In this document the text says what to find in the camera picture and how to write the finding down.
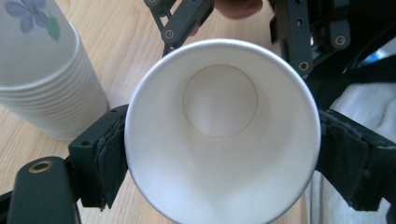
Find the white paper cup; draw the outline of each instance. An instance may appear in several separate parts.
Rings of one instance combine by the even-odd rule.
[[[139,190],[177,223],[267,223],[301,196],[318,158],[318,111],[282,59],[237,40],[177,49],[129,105]]]
[[[49,137],[72,140],[107,110],[78,32],[53,0],[0,5],[0,104]]]

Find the flower print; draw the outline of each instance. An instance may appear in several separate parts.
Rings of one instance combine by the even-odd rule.
[[[47,15],[40,11],[46,6],[46,0],[21,0],[21,2],[5,3],[6,12],[15,18],[20,18],[21,31],[27,34],[33,30],[36,24],[39,27],[46,27]]]

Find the wooden table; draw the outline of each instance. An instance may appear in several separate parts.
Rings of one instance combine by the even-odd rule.
[[[128,104],[136,85],[162,57],[160,32],[143,0],[56,0],[78,29],[109,100],[110,108]],[[224,37],[246,40],[279,53],[270,42],[273,12],[264,1],[262,12],[231,21],[216,10],[187,43]],[[49,139],[24,120],[0,106],[0,194],[13,188],[15,174],[27,162],[68,155],[68,142]],[[151,207],[127,174],[112,209],[100,212],[78,203],[82,223],[172,223]],[[306,223],[300,199],[275,223]]]

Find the stack of cups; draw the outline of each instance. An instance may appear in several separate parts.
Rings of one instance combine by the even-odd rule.
[[[107,112],[78,33],[53,0],[1,2],[0,104],[57,140]]]

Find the wooden surface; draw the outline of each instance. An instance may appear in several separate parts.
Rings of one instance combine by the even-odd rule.
[[[128,104],[136,85],[160,58],[163,42],[143,0],[57,0],[77,28],[109,100],[110,108]],[[223,37],[246,40],[278,53],[270,43],[272,11],[264,1],[262,12],[231,21],[212,13],[198,35],[187,43]],[[51,140],[0,106],[0,194],[13,188],[15,174],[27,162],[68,155],[68,142]],[[172,223],[142,197],[127,174],[112,209],[100,212],[78,204],[82,223]],[[275,223],[306,223],[300,199]]]

